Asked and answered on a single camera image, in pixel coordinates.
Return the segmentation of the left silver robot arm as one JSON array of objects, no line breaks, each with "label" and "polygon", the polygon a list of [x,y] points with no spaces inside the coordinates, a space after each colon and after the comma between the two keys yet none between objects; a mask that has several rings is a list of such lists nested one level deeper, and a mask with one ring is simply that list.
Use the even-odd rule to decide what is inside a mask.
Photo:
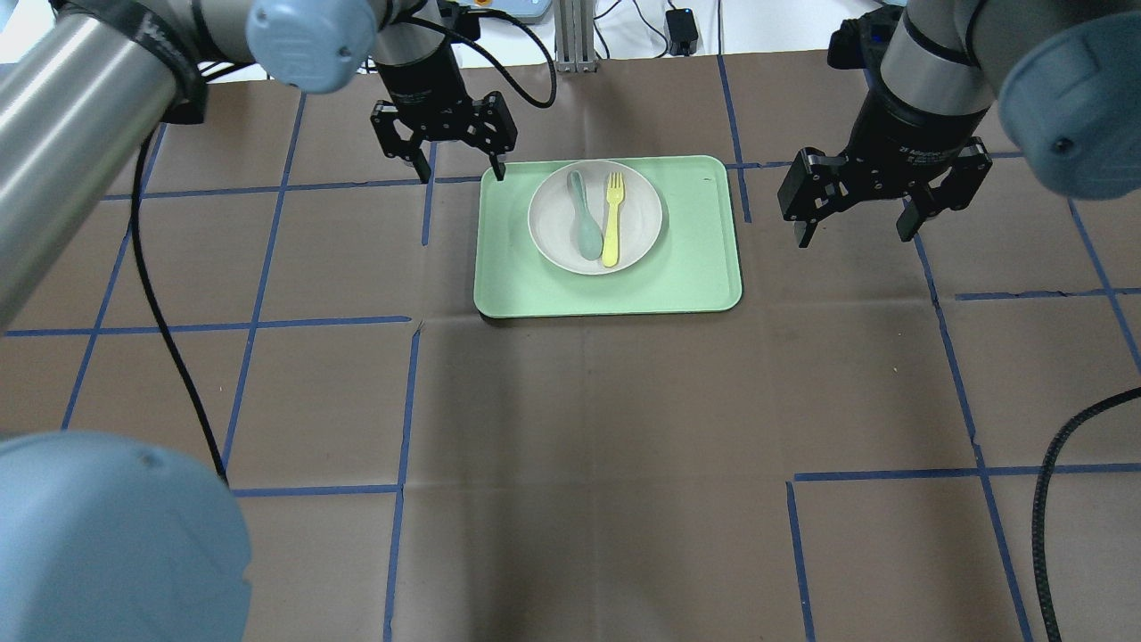
[{"label": "left silver robot arm", "polygon": [[[57,1],[52,32],[3,81],[3,326],[160,123],[201,123],[204,62],[254,62],[331,94],[377,60],[387,157],[431,178],[423,143],[461,141],[497,178],[517,130],[467,94],[453,42],[476,11],[437,1]],[[3,438],[5,641],[240,641],[250,537],[212,464],[126,436]]]}]

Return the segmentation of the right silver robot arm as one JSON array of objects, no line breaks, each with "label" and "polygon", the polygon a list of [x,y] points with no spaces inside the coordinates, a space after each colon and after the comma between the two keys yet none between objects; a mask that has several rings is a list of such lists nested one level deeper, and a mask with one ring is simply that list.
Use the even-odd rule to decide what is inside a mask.
[{"label": "right silver robot arm", "polygon": [[799,151],[780,216],[807,247],[830,216],[906,200],[908,243],[981,188],[990,109],[1047,190],[1123,198],[1140,182],[1138,33],[1136,1],[908,1],[844,21],[828,65],[864,70],[868,94],[835,157]]}]

